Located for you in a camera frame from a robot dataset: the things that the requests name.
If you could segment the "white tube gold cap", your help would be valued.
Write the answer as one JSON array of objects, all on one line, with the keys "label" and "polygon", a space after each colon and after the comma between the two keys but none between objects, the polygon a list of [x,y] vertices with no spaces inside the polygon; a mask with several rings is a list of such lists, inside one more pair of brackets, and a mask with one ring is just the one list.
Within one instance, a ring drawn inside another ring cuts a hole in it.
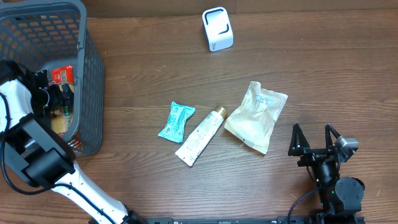
[{"label": "white tube gold cap", "polygon": [[193,130],[187,140],[175,152],[175,155],[186,163],[186,165],[192,167],[213,136],[219,130],[227,115],[228,112],[224,107],[217,106]]}]

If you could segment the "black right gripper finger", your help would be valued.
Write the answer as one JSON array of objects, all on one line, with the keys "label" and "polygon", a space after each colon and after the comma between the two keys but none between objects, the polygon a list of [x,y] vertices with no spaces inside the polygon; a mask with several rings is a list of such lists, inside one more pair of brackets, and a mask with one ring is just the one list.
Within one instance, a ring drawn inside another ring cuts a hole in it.
[{"label": "black right gripper finger", "polygon": [[330,123],[328,123],[325,126],[325,145],[327,149],[332,147],[334,144],[331,136],[334,136],[335,139],[338,139],[340,137],[340,133]]},{"label": "black right gripper finger", "polygon": [[293,125],[292,139],[290,142],[288,155],[289,156],[302,156],[310,152],[310,145],[303,135],[302,129],[298,123]]}]

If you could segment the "teal snack packet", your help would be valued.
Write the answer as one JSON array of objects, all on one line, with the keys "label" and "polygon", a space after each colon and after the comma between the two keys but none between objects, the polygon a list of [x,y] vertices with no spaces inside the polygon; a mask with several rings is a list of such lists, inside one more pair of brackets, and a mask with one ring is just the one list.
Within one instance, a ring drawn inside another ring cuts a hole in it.
[{"label": "teal snack packet", "polygon": [[176,143],[183,142],[185,124],[192,117],[195,110],[194,107],[180,105],[173,101],[170,105],[167,123],[158,136]]}]

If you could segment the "beige bread snack bag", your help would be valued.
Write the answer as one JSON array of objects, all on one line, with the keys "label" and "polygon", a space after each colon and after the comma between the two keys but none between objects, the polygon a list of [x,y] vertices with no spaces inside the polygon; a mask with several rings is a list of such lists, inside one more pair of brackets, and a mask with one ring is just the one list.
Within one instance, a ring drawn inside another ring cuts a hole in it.
[{"label": "beige bread snack bag", "polygon": [[274,125],[282,112],[288,96],[261,87],[251,81],[241,105],[224,124],[224,128],[247,146],[266,154]]}]

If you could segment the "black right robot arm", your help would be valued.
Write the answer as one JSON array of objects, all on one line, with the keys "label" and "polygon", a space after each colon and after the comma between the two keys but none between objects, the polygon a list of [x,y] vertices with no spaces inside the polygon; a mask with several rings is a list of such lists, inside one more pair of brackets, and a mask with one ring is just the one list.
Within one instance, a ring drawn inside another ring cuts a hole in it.
[{"label": "black right robot arm", "polygon": [[301,196],[291,206],[287,222],[292,221],[293,209],[305,198],[318,193],[321,208],[310,211],[305,223],[364,223],[361,211],[364,183],[354,177],[341,177],[341,165],[358,150],[354,137],[344,137],[331,125],[325,126],[325,147],[312,149],[298,124],[293,125],[288,155],[299,157],[297,165],[305,167],[316,188]]}]

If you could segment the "red spaghetti pasta packet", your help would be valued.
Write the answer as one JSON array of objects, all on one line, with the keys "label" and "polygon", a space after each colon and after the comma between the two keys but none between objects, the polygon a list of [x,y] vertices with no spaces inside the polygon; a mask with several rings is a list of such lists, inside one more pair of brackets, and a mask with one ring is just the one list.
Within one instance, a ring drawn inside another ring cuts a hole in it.
[{"label": "red spaghetti pasta packet", "polygon": [[73,66],[66,65],[55,68],[51,72],[51,84],[58,86],[61,92],[61,105],[51,111],[52,129],[60,136],[63,136],[73,121],[74,104],[74,79]]}]

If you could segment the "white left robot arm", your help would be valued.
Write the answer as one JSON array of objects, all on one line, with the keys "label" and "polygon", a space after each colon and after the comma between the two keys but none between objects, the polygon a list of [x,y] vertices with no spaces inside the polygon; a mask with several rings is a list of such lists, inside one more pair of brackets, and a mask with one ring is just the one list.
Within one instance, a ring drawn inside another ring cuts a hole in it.
[{"label": "white left robot arm", "polygon": [[48,190],[69,198],[92,223],[128,223],[126,206],[102,191],[80,169],[71,145],[44,123],[75,119],[73,66],[33,72],[1,61],[1,171],[7,184],[24,195]]}]

